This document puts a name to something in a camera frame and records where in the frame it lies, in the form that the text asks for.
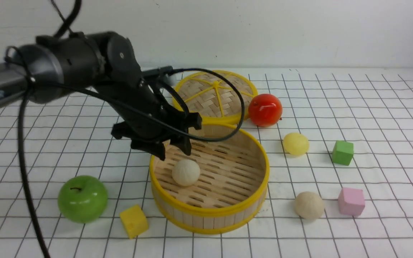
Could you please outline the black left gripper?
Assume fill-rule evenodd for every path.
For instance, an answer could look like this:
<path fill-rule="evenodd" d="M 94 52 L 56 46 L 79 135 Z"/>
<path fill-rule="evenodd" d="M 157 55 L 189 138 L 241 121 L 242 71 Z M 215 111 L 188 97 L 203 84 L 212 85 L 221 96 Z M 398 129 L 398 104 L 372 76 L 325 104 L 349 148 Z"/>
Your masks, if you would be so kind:
<path fill-rule="evenodd" d="M 201 128 L 199 113 L 191 113 L 185 103 L 174 108 L 164 98 L 160 88 L 166 89 L 173 98 L 181 97 L 163 79 L 149 83 L 140 80 L 131 85 L 125 82 L 104 81 L 96 84 L 97 92 L 110 98 L 110 105 L 123 118 L 111 131 L 117 139 L 130 138 L 131 148 L 149 153 L 164 161 L 164 142 L 177 147 L 185 155 L 191 155 L 189 128 Z"/>

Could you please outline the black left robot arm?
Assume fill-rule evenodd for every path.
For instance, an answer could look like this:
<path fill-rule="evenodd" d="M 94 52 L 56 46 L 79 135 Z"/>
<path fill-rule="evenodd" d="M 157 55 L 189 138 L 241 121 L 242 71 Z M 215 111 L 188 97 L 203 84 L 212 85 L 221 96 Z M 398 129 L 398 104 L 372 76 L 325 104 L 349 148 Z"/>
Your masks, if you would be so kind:
<path fill-rule="evenodd" d="M 21 46 L 0 63 L 0 108 L 22 98 L 28 90 L 27 76 L 34 78 L 29 100 L 47 104 L 76 90 L 93 87 L 111 101 L 133 107 L 128 110 L 111 104 L 123 119 L 113 125 L 116 139 L 131 139 L 131 148 L 165 159 L 165 142 L 191 154 L 188 137 L 143 117 L 146 114 L 183 133 L 201 128 L 198 113 L 180 111 L 160 92 L 169 86 L 173 68 L 165 66 L 142 71 L 129 39 L 115 33 L 75 33 L 66 39 L 37 36 L 35 44 Z"/>

